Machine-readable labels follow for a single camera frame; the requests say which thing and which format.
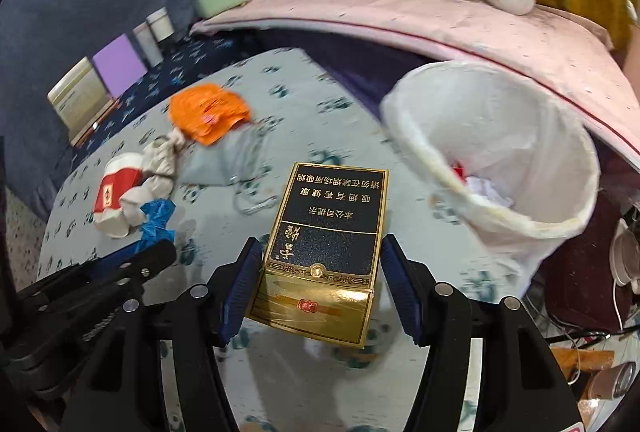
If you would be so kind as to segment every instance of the red logo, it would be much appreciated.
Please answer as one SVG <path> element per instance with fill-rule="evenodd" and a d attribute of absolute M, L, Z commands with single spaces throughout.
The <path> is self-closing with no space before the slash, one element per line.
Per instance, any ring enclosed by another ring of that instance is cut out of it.
<path fill-rule="evenodd" d="M 301 298 L 300 302 L 298 302 L 298 309 L 302 309 L 305 313 L 315 313 L 318 311 L 318 302 Z"/>

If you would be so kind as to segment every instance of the pink blanket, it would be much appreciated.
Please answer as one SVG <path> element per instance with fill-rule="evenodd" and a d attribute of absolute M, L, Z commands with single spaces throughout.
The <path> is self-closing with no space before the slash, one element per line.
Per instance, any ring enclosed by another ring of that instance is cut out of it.
<path fill-rule="evenodd" d="M 193 32 L 296 28 L 343 33 L 439 60 L 493 63 L 565 100 L 640 171 L 640 106 L 602 32 L 541 8 L 519 17 L 482 0 L 251 0 Z"/>

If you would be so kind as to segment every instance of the plastic bag liner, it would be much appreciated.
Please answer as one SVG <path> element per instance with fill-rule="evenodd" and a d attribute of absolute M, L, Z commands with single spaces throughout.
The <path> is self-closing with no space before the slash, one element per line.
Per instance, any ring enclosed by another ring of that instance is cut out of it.
<path fill-rule="evenodd" d="M 542 259 L 584 230 L 600 176 L 593 141 L 531 79 L 481 63 L 430 63 L 400 79 L 381 110 L 405 162 L 436 182 L 518 295 Z M 490 179 L 513 206 L 471 192 L 450 167 L 455 161 L 467 176 Z"/>

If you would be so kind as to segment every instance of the gold cigarette pack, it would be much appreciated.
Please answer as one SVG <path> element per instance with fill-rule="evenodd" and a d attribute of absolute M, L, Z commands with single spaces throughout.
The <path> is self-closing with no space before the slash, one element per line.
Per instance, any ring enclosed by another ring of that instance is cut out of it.
<path fill-rule="evenodd" d="M 248 316 L 297 335 L 364 346 L 388 171 L 296 163 Z"/>

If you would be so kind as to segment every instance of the orange plastic bag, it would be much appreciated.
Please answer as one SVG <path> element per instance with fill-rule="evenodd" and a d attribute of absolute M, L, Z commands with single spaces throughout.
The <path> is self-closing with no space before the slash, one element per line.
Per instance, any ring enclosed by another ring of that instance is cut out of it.
<path fill-rule="evenodd" d="M 204 83 L 174 94 L 169 118 L 187 137 L 208 146 L 236 123 L 249 121 L 251 111 L 238 94 Z"/>

